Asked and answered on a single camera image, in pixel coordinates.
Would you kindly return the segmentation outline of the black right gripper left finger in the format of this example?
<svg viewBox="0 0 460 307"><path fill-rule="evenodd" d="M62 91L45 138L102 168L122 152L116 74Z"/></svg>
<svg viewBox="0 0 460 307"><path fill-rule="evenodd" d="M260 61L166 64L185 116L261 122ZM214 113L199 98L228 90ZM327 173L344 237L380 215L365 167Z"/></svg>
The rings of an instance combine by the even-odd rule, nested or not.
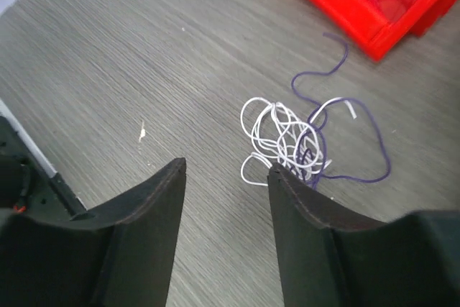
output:
<svg viewBox="0 0 460 307"><path fill-rule="evenodd" d="M186 185L175 158L66 219L1 210L3 306L164 306Z"/></svg>

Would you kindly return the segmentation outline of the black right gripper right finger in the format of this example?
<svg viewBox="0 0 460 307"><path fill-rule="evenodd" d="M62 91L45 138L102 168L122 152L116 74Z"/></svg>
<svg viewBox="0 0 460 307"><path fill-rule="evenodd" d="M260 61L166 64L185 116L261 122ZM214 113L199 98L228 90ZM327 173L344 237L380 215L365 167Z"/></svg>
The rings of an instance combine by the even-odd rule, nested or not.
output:
<svg viewBox="0 0 460 307"><path fill-rule="evenodd" d="M459 304L457 211L415 211L385 223L279 164L267 182L286 306Z"/></svg>

